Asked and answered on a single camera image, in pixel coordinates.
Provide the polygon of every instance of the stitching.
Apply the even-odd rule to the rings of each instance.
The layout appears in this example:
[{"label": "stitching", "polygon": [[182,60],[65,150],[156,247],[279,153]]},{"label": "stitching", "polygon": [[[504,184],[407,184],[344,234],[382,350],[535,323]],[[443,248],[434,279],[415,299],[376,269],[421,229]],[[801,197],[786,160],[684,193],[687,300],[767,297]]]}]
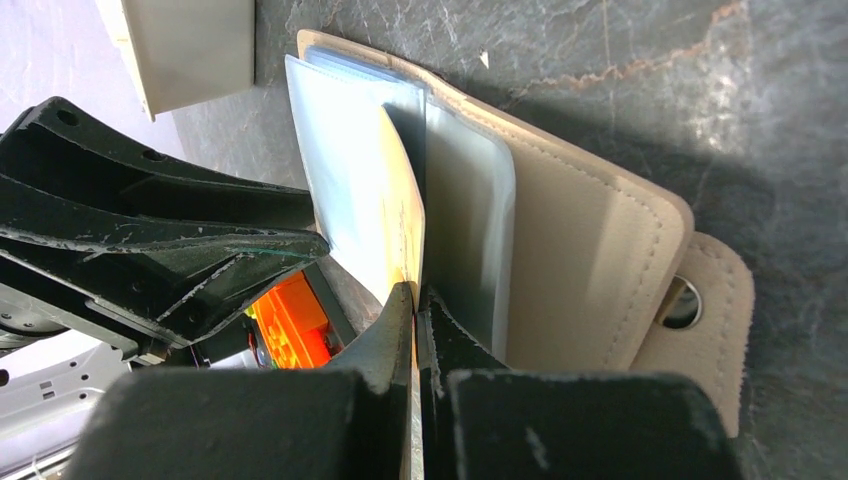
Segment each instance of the stitching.
[{"label": "stitching", "polygon": [[728,337],[730,330],[730,312],[733,309],[733,298],[736,290],[736,283],[734,279],[736,278],[735,272],[733,271],[733,267],[730,263],[726,261],[718,252],[709,249],[703,245],[698,245],[693,243],[689,246],[689,249],[696,249],[701,252],[705,257],[715,260],[722,271],[725,273],[727,280],[727,297],[724,300],[724,310],[722,311],[722,324],[721,330],[719,331],[719,335],[721,336],[721,343],[718,348],[718,359],[716,359],[716,376],[713,385],[716,389],[716,398],[720,399],[724,394],[724,388],[727,383],[726,371],[724,362],[727,360],[727,344],[730,342],[730,338]]},{"label": "stitching", "polygon": [[[364,55],[360,55],[360,54],[358,54],[358,53],[356,53],[356,52],[352,52],[352,51],[350,51],[350,50],[346,49],[344,46],[340,46],[340,45],[332,44],[332,43],[331,43],[331,48],[338,49],[339,51],[342,51],[342,52],[344,52],[344,53],[345,53],[345,54],[347,54],[347,55],[350,55],[350,56],[352,56],[352,57],[354,57],[354,58],[358,58],[358,59],[360,59],[360,60],[363,60],[363,61],[366,61],[366,62],[369,62],[369,63],[373,63],[373,62],[374,62],[374,59],[372,59],[372,58],[368,58],[368,57],[366,57],[366,56],[364,56]],[[392,64],[393,64],[393,62],[391,62],[391,57],[389,57],[389,60],[390,60],[390,61],[388,62],[388,67],[389,67],[389,68],[397,68],[397,67],[398,67],[397,65],[392,65]],[[403,66],[402,66],[402,65],[401,65],[401,66],[399,66],[399,67],[401,67],[401,68],[400,68],[400,70],[402,70],[402,73],[404,73],[404,74],[406,74],[406,75],[410,75],[410,76],[412,76],[412,77],[416,78],[416,79],[417,79],[417,80],[419,80],[419,81],[422,81],[422,82],[424,82],[424,83],[427,83],[427,82],[423,79],[423,77],[422,77],[420,74],[418,74],[417,72],[409,71],[408,69],[403,68]],[[476,114],[474,114],[474,113],[472,113],[472,112],[469,112],[466,108],[464,108],[464,107],[462,107],[461,105],[459,105],[459,104],[458,104],[455,100],[453,100],[453,99],[447,99],[447,98],[443,98],[442,100],[443,100],[443,101],[445,101],[445,102],[447,102],[447,103],[448,103],[451,107],[453,107],[453,108],[454,108],[454,109],[456,109],[457,111],[462,112],[462,113],[464,113],[465,115],[468,115],[469,117],[474,118],[474,119],[475,119],[475,120],[477,120],[478,122],[482,123],[483,125],[488,126],[488,127],[489,127],[489,128],[491,128],[492,130],[495,130],[495,131],[497,131],[497,132],[501,133],[502,135],[506,135],[507,137],[509,137],[509,138],[513,139],[514,141],[518,142],[519,144],[523,145],[524,147],[528,147],[528,148],[530,148],[530,149],[532,149],[532,150],[535,150],[535,151],[536,151],[536,152],[538,152],[538,153],[541,153],[542,155],[544,155],[544,156],[546,156],[546,157],[549,157],[549,158],[552,158],[552,159],[554,159],[554,160],[557,160],[557,161],[559,161],[559,162],[560,162],[560,164],[565,165],[566,167],[573,169],[574,171],[576,171],[576,172],[578,172],[578,173],[580,173],[580,174],[584,175],[585,177],[587,177],[587,178],[589,178],[589,179],[591,179],[591,180],[593,180],[593,181],[595,181],[595,182],[597,182],[597,183],[601,184],[602,186],[604,186],[604,187],[606,187],[606,188],[608,188],[608,189],[610,189],[610,190],[612,190],[612,191],[615,191],[615,192],[617,192],[617,193],[619,193],[619,194],[621,194],[621,195],[624,195],[627,199],[629,199],[630,201],[632,201],[632,202],[636,203],[636,204],[637,204],[637,205],[639,205],[641,208],[643,208],[643,209],[644,209],[644,210],[646,210],[648,213],[650,213],[650,214],[651,214],[651,216],[654,218],[654,221],[656,222],[657,230],[656,230],[656,233],[654,233],[653,243],[651,244],[650,251],[648,252],[648,257],[646,258],[645,263],[644,263],[644,265],[642,266],[642,271],[639,273],[639,281],[638,281],[638,283],[637,283],[637,285],[636,285],[636,288],[633,290],[633,293],[630,295],[630,298],[629,298],[629,300],[628,300],[627,310],[626,310],[626,312],[625,312],[625,315],[624,315],[624,317],[623,317],[623,318],[622,318],[622,319],[618,322],[618,325],[616,326],[615,333],[613,334],[613,337],[612,337],[612,343],[610,343],[609,348],[607,349],[606,353],[604,354],[604,363],[603,363],[603,366],[604,366],[604,367],[607,367],[607,366],[609,365],[610,361],[612,360],[613,352],[615,351],[615,348],[616,348],[616,346],[618,345],[618,342],[619,342],[619,340],[620,340],[620,338],[621,338],[621,333],[622,333],[622,331],[624,330],[624,327],[625,327],[625,326],[626,326],[626,325],[630,322],[630,316],[631,316],[631,314],[632,314],[632,310],[633,310],[633,308],[634,308],[634,307],[635,307],[635,305],[636,305],[636,298],[637,298],[637,294],[638,294],[638,293],[642,290],[642,286],[644,285],[645,275],[646,275],[646,274],[647,274],[647,272],[649,272],[649,271],[650,271],[650,269],[651,269],[651,265],[652,265],[652,263],[653,263],[654,256],[655,256],[655,254],[656,254],[656,247],[657,247],[657,245],[659,245],[659,243],[660,243],[660,232],[663,230],[663,224],[662,224],[662,222],[660,221],[659,215],[657,215],[657,213],[656,213],[656,212],[655,212],[655,211],[654,211],[654,210],[653,210],[653,209],[652,209],[652,208],[651,208],[651,207],[650,207],[647,203],[645,203],[645,202],[643,202],[643,201],[639,200],[639,199],[638,199],[638,198],[636,198],[635,196],[633,196],[633,195],[631,195],[631,194],[629,194],[629,193],[625,192],[625,191],[624,191],[624,190],[622,190],[622,189],[616,188],[616,187],[615,187],[615,186],[613,186],[613,185],[610,185],[609,183],[607,183],[607,182],[605,182],[605,181],[601,180],[600,178],[598,178],[598,177],[596,177],[596,176],[592,175],[591,173],[589,173],[589,172],[587,172],[587,171],[585,171],[585,170],[583,170],[583,169],[581,169],[581,168],[579,168],[579,167],[576,167],[575,165],[573,165],[573,164],[569,163],[567,160],[563,159],[562,157],[559,157],[559,156],[557,156],[557,155],[554,155],[553,153],[550,153],[550,152],[548,152],[547,150],[543,150],[541,147],[538,147],[538,146],[536,146],[536,145],[532,145],[532,144],[530,144],[529,142],[527,142],[526,140],[524,140],[524,139],[522,139],[522,138],[519,138],[519,137],[515,136],[514,134],[512,134],[512,133],[510,133],[510,132],[508,132],[508,131],[506,131],[506,130],[504,130],[503,128],[500,128],[500,127],[498,127],[498,126],[496,126],[496,125],[492,124],[492,123],[491,123],[491,122],[489,122],[488,120],[486,120],[486,119],[484,119],[484,118],[482,118],[482,117],[480,117],[480,116],[478,116],[478,115],[476,115]]]}]

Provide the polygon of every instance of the card holder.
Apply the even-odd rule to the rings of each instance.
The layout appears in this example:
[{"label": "card holder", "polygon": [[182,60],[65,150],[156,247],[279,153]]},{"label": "card holder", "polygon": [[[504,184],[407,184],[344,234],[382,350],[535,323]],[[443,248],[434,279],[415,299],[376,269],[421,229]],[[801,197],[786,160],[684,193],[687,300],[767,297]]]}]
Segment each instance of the card holder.
[{"label": "card holder", "polygon": [[[421,284],[424,207],[406,150],[362,85],[286,57],[292,115],[318,230],[381,303]],[[413,296],[418,299],[417,288]]]},{"label": "card holder", "polygon": [[[414,100],[418,92],[427,90],[420,82],[326,49],[307,49],[304,57],[310,70],[323,72],[327,82],[367,91],[373,104],[389,112],[426,199],[430,219],[425,245],[430,253],[424,256],[427,281],[439,290],[463,327],[504,360],[515,204],[515,173],[506,144],[435,98],[429,97],[418,108]],[[307,68],[296,59],[287,62],[295,77]],[[305,88],[314,86],[304,86],[299,78],[290,82],[292,95]],[[337,108],[348,105],[339,102]],[[315,128],[305,127],[298,114],[295,117],[299,130]],[[311,162],[311,156],[307,157],[304,162]],[[332,237],[331,247],[336,243]]]},{"label": "card holder", "polygon": [[[682,199],[406,60],[299,32],[300,55],[316,47],[426,85],[436,99],[429,104],[509,149],[515,174],[510,366],[677,372],[702,386],[728,434],[737,434],[753,280],[732,250],[694,233]],[[691,328],[670,330],[653,321],[662,322],[673,307],[679,285],[673,278],[685,278],[699,292],[703,311]],[[670,300],[662,304],[665,297]]]},{"label": "card holder", "polygon": [[509,147],[516,175],[507,363],[627,369],[693,232],[676,195],[504,112],[403,59],[312,30],[319,46],[426,84]]}]

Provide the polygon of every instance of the white box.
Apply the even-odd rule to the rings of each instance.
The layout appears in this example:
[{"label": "white box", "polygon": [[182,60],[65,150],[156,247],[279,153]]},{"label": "white box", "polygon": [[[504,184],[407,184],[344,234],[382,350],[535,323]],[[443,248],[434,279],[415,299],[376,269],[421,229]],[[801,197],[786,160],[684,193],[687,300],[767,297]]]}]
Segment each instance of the white box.
[{"label": "white box", "polygon": [[253,85],[254,0],[97,0],[97,6],[151,120]]}]

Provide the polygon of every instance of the beige leather wallet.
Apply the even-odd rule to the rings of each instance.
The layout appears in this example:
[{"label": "beige leather wallet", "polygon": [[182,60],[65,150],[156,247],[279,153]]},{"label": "beige leather wallet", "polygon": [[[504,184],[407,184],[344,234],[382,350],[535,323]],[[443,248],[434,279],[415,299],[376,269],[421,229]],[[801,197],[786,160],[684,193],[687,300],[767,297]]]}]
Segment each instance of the beige leather wallet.
[{"label": "beige leather wallet", "polygon": [[[736,435],[753,281],[726,246],[694,233],[681,198],[406,60],[300,31],[301,58],[312,45],[427,84],[440,102],[508,145],[516,175],[511,367],[679,372],[701,385]],[[681,330],[661,325],[665,310],[658,315],[676,275],[701,302],[697,323]]]}]

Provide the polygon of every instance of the black plastic bracket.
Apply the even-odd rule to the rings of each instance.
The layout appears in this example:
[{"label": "black plastic bracket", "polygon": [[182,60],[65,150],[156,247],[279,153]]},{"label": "black plastic bracket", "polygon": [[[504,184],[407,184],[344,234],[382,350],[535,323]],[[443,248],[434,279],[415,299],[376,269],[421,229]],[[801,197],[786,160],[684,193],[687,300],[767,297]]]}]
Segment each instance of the black plastic bracket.
[{"label": "black plastic bracket", "polygon": [[62,98],[0,138],[0,283],[126,358],[208,338],[326,255],[312,223],[308,192],[155,152]]}]

